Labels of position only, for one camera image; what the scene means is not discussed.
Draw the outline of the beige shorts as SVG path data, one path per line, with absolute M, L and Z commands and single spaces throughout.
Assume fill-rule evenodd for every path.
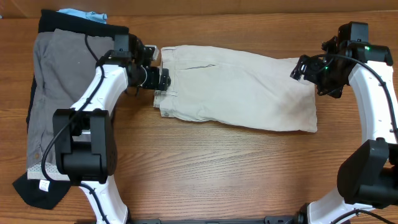
M 317 131 L 315 86 L 290 77 L 297 58 L 196 45 L 164 47 L 161 54 L 171 78 L 167 91 L 155 93 L 154 107 L 163 117 Z

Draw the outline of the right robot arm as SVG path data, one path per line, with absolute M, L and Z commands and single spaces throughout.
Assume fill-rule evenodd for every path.
M 315 84 L 320 96 L 339 98 L 350 86 L 361 121 L 361 146 L 342 163 L 336 187 L 303 205 L 294 216 L 266 223 L 349 223 L 359 214 L 397 205 L 397 98 L 388 47 L 370 44 L 368 25 L 349 22 L 322 44 L 323 52 L 302 55 L 291 73 Z

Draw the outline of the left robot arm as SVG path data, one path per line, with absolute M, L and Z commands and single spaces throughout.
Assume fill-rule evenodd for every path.
M 53 114 L 53 139 L 46 150 L 55 150 L 59 173 L 84 191 L 97 223 L 132 223 L 114 179 L 118 152 L 111 115 L 130 86 L 169 88 L 169 71 L 151 65 L 158 55 L 157 46 L 144 45 L 135 35 L 115 35 L 113 49 L 94 58 L 95 75 L 81 98 Z

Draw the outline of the light blue garment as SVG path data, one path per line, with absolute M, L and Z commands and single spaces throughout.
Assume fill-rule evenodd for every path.
M 86 19 L 89 21 L 98 22 L 101 24 L 106 24 L 107 20 L 108 20 L 107 14 L 98 14 L 94 11 L 86 12 L 86 11 L 80 11 L 77 9 L 66 8 L 66 9 L 60 9 L 60 10 L 58 10 L 58 12 L 67 14 L 70 16 L 80 17 L 82 19 Z

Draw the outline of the grey shorts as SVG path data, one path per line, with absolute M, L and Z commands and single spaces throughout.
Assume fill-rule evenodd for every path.
M 53 138 L 55 110 L 77 102 L 95 76 L 96 59 L 114 48 L 110 37 L 57 29 L 41 32 L 34 44 L 34 99 L 27 130 L 29 179 L 43 179 L 40 162 Z

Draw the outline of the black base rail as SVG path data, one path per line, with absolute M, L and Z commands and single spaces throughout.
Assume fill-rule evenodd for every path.
M 220 219 L 220 220 L 160 220 L 146 219 L 133 220 L 127 219 L 127 224 L 305 224 L 307 218 L 303 213 L 287 216 L 266 216 L 261 219 Z

